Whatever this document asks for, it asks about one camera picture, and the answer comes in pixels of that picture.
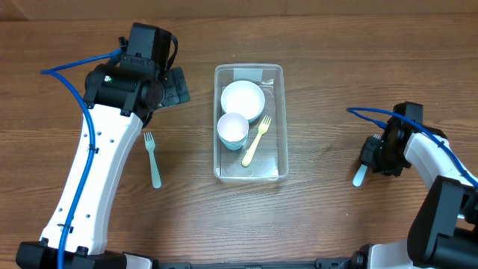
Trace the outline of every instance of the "plastic fork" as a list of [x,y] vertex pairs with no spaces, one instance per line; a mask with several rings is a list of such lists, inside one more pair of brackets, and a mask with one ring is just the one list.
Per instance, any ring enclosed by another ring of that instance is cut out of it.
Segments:
[[242,159],[242,166],[248,167],[251,164],[252,157],[254,156],[254,153],[255,153],[255,149],[257,148],[257,145],[259,144],[259,141],[262,135],[264,135],[269,129],[271,120],[272,119],[267,115],[264,117],[264,119],[262,119],[261,125],[259,125],[257,136],[255,137],[254,142],[252,142],[251,147],[247,150],[246,155],[244,156],[244,159]]
[[149,163],[151,164],[152,187],[160,188],[161,177],[159,176],[159,169],[158,169],[158,165],[156,164],[156,157],[155,157],[156,143],[151,132],[144,133],[144,143],[146,145],[146,150],[148,150],[149,152]]

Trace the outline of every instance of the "white bowl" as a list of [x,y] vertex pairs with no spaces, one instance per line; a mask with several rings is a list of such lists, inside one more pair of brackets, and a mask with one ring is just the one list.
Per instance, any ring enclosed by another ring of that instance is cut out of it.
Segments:
[[250,81],[229,84],[221,95],[221,106],[226,113],[243,115],[249,123],[264,110],[266,98],[261,88]]
[[227,113],[217,122],[217,133],[225,142],[244,144],[248,131],[249,122],[241,114]]

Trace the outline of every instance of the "plastic bin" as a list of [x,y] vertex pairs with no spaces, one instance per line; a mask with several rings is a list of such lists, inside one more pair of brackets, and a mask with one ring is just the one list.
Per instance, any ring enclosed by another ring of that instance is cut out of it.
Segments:
[[[221,142],[217,121],[224,114],[221,94],[234,81],[256,83],[265,95],[261,116],[249,126],[249,137],[244,146],[232,151]],[[261,138],[254,158],[248,167],[241,162],[254,141],[265,115],[272,117],[267,133]],[[222,182],[276,182],[289,172],[287,148],[287,121],[285,117],[284,72],[276,64],[225,64],[214,74],[214,175]]]

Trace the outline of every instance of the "wooden table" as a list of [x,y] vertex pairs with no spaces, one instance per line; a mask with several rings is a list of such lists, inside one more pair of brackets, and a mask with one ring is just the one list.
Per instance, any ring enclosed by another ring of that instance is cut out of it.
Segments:
[[[478,173],[478,16],[318,16],[140,22],[179,39],[192,101],[160,111],[163,188],[152,189],[143,139],[126,162],[108,249],[160,261],[245,262],[349,256],[405,239],[426,196],[416,170],[352,186],[368,135],[345,112],[424,105]],[[81,110],[41,69],[103,54],[132,20],[0,23],[0,267],[36,241],[52,215],[78,145]],[[213,175],[214,68],[280,64],[285,73],[290,173],[268,185],[223,185]],[[96,64],[62,72],[80,91]],[[386,120],[387,117],[376,116]]]

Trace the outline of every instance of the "light blue fork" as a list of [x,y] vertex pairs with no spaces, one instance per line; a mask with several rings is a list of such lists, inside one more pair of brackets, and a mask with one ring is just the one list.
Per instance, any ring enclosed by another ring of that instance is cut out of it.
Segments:
[[155,148],[156,143],[151,132],[144,133],[144,143],[149,152],[149,163],[151,164],[151,179],[153,188],[161,188],[161,177],[159,176],[158,164],[156,163]]

